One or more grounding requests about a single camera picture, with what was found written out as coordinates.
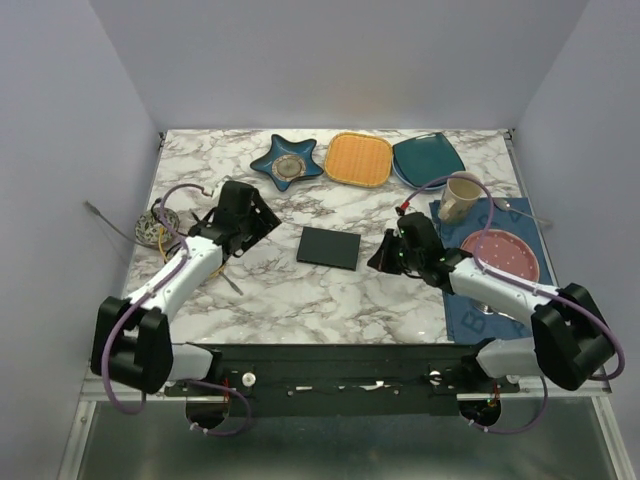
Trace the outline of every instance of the cup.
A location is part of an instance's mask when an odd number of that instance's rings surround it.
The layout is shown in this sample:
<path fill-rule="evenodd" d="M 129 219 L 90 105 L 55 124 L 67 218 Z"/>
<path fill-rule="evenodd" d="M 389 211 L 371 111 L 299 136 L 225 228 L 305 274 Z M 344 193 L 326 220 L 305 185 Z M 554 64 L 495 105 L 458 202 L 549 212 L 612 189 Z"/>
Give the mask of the cup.
<path fill-rule="evenodd" d="M 478 177 L 469 172 L 455 172 L 452 175 L 480 181 Z M 447 180 L 447 186 L 442 194 L 438 218 L 448 224 L 461 222 L 481 195 L 482 189 L 475 183 L 464 178 L 450 178 Z"/>

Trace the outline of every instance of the blue star-shaped plate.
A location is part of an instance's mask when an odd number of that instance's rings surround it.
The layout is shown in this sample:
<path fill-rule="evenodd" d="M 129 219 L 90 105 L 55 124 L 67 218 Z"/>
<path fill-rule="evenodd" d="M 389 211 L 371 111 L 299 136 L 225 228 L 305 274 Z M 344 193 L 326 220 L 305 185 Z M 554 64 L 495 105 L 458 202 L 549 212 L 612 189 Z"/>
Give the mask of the blue star-shaped plate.
<path fill-rule="evenodd" d="M 271 135 L 271 148 L 266 155 L 251 162 L 256 172 L 267 174 L 281 192 L 296 180 L 317 177 L 324 173 L 311 159 L 316 146 L 313 138 L 302 142 L 290 142 L 280 135 Z"/>

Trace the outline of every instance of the wall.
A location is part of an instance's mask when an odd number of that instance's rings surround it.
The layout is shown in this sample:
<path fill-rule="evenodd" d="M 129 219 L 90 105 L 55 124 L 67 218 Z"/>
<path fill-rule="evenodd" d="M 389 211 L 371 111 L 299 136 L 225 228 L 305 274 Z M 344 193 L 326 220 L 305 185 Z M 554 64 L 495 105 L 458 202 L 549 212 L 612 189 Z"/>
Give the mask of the wall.
<path fill-rule="evenodd" d="M 81 202 L 131 226 L 158 137 L 86 0 L 3 2 L 0 64 L 0 470 L 49 479 L 131 253 Z"/>
<path fill-rule="evenodd" d="M 163 128 L 494 128 L 587 0 L 91 2 Z"/>
<path fill-rule="evenodd" d="M 591 0 L 518 124 L 517 155 L 561 282 L 595 294 L 626 347 L 613 407 L 640 471 L 640 4 Z"/>

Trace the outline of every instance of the blue towel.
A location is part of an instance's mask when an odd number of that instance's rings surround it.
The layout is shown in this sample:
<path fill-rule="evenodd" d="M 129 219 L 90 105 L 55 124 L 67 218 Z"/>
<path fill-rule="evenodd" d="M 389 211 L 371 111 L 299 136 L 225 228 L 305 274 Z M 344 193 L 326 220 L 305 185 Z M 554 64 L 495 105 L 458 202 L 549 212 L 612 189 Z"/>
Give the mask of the blue towel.
<path fill-rule="evenodd" d="M 531 213 L 531 207 L 526 198 L 509 198 L 509 203 L 516 210 Z M 478 200 L 464 222 L 458 225 L 441 223 L 437 215 L 439 206 L 439 201 L 429 205 L 431 218 L 445 247 L 460 247 L 469 235 L 482 230 L 487 223 L 489 204 L 486 198 Z M 552 283 L 538 229 L 532 219 L 516 212 L 503 212 L 496 208 L 491 228 L 506 230 L 527 242 L 540 264 L 540 283 L 549 285 Z M 443 295 L 449 340 L 456 343 L 475 344 L 489 337 L 512 340 L 531 336 L 531 331 L 521 323 L 500 315 L 485 315 L 479 312 L 467 297 L 446 293 Z"/>

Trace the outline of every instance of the marble table top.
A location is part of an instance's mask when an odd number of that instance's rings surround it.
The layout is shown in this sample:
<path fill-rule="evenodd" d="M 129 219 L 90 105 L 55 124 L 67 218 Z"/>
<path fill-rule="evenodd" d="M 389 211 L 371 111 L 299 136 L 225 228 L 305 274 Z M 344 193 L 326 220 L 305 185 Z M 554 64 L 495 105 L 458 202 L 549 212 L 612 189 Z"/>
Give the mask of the marble table top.
<path fill-rule="evenodd" d="M 330 140 L 341 130 L 173 130 L 167 134 L 149 206 L 171 186 L 193 182 L 214 189 L 225 176 L 250 183 L 282 221 L 225 273 L 204 283 L 171 324 L 174 342 L 208 343 L 431 343 L 448 342 L 439 290 L 404 276 L 366 266 L 385 228 L 397 219 L 394 207 L 411 190 L 391 176 L 385 185 L 365 189 L 333 182 L 326 175 L 297 182 L 279 192 L 271 180 L 249 168 L 269 149 L 271 134 L 287 140 L 315 138 L 313 159 L 324 164 Z M 429 130 L 361 131 L 391 144 Z M 496 196 L 521 195 L 506 144 L 498 131 L 445 131 L 465 163 Z M 428 213 L 440 193 L 422 194 L 412 207 Z M 181 230 L 204 214 L 211 199 L 181 190 L 168 207 L 181 218 Z M 296 262 L 302 228 L 312 226 L 362 236 L 355 272 Z M 160 254 L 136 247 L 125 292 L 140 287 L 162 267 Z"/>

